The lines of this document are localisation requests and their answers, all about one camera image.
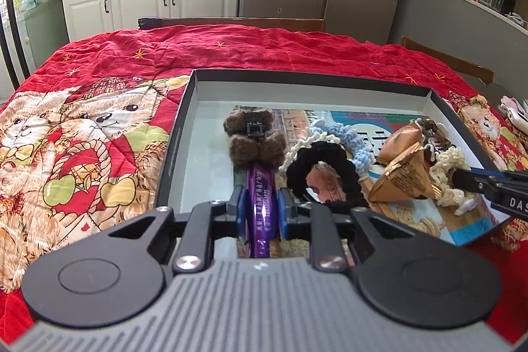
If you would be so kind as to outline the blue crochet scrunchie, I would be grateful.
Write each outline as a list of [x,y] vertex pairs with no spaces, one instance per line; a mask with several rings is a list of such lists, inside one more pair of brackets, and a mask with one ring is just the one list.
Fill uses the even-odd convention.
[[340,140],[339,144],[352,157],[350,161],[354,164],[356,172],[361,178],[369,174],[371,164],[374,163],[374,155],[364,142],[360,134],[351,125],[333,122],[327,124],[323,119],[314,121],[309,126],[310,133],[326,133]]

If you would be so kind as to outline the white kitchen cabinet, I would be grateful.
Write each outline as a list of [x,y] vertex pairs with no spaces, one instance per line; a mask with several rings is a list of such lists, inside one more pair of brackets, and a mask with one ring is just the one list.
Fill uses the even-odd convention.
[[140,18],[232,18],[239,0],[62,0],[71,42],[120,29],[136,29]]

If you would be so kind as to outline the brown fuzzy bow hair clip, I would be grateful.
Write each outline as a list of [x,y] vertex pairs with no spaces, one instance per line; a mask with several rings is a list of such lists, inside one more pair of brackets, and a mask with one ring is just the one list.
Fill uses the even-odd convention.
[[223,127],[229,140],[229,158],[234,166],[253,164],[277,170],[283,163],[286,139],[273,124],[269,109],[235,109],[225,118]]

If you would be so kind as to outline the purple snack bar wrapper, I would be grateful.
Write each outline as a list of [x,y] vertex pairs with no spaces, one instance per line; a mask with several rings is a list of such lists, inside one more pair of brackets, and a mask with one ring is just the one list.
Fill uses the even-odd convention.
[[278,208],[272,170],[253,164],[248,172],[246,212],[251,258],[269,258],[271,241],[278,235]]

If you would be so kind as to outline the cream crochet scrunchie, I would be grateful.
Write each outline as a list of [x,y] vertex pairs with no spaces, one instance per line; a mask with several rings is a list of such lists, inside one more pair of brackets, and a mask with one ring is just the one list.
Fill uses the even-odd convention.
[[449,149],[435,155],[435,164],[430,167],[429,177],[435,190],[436,202],[440,207],[455,209],[455,216],[462,216],[477,207],[480,197],[476,193],[464,191],[454,184],[455,170],[468,170],[464,154],[459,147]]

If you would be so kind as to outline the red teddy bear blanket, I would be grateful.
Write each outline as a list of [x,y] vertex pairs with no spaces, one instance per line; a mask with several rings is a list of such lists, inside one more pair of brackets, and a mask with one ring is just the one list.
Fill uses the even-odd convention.
[[1,281],[34,325],[13,351],[524,351],[488,324],[485,258],[356,207],[297,208],[269,258],[237,236],[234,186],[157,206],[193,72],[299,72],[468,95],[404,47],[244,26],[121,30],[56,51],[1,112]]

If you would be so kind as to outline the brown paper pyramid packet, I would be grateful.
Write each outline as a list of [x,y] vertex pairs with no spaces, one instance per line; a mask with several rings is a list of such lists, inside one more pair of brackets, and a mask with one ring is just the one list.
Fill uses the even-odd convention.
[[388,165],[414,144],[422,145],[423,136],[420,126],[415,122],[411,122],[395,131],[385,140],[376,156],[376,160],[380,164]]

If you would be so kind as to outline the brown striped crochet scrunchie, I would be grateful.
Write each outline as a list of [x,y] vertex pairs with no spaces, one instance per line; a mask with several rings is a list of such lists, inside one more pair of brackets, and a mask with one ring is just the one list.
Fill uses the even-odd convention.
[[425,159],[429,164],[435,164],[437,156],[453,146],[442,123],[427,117],[414,119],[411,124],[421,131],[421,143]]

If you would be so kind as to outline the black crochet scrunchie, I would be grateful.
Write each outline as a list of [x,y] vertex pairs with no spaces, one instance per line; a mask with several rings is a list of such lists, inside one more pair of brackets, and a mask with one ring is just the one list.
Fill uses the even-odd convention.
[[286,178],[287,187],[299,200],[316,203],[307,191],[307,178],[319,163],[328,165],[336,172],[345,195],[343,199],[322,197],[320,203],[334,213],[348,213],[356,207],[370,208],[362,193],[360,176],[354,163],[347,158],[347,152],[340,145],[339,138],[326,132],[316,132],[306,139],[300,139],[286,154],[284,163],[279,167]]

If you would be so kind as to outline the wooden chair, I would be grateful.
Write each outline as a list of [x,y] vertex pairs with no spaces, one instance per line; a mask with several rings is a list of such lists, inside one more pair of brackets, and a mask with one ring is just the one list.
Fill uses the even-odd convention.
[[261,29],[285,29],[296,31],[326,30],[324,19],[293,19],[293,18],[194,18],[194,19],[167,19],[167,18],[139,18],[140,30],[159,29],[174,25],[200,26],[200,25],[242,25]]
[[440,62],[444,62],[453,71],[477,78],[485,85],[489,85],[493,82],[494,72],[487,68],[481,67],[478,64],[468,62],[466,60],[454,57],[447,53],[443,53],[431,47],[419,44],[416,41],[413,41],[405,36],[401,37],[401,45],[409,50],[425,53],[431,57],[434,57]]

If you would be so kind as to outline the black shallow box tray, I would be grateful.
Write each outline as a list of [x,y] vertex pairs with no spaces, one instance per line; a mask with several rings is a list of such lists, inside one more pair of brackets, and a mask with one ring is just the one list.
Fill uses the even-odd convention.
[[[362,175],[365,198],[384,166],[375,163],[384,141],[411,120],[430,119],[464,154],[472,168],[495,170],[488,155],[454,110],[427,87],[299,72],[198,70],[192,73],[176,117],[165,166],[157,191],[157,206],[189,212],[205,200],[225,200],[237,184],[245,185],[245,170],[236,169],[228,154],[223,123],[236,108],[269,109],[274,129],[286,138],[286,151],[312,123],[341,123],[355,130],[361,149],[373,163]],[[319,163],[307,176],[307,200],[345,200],[340,178]],[[372,203],[384,216],[427,231],[446,242],[464,246],[486,236],[509,217],[478,196],[476,206],[463,215],[438,207],[433,200]]]

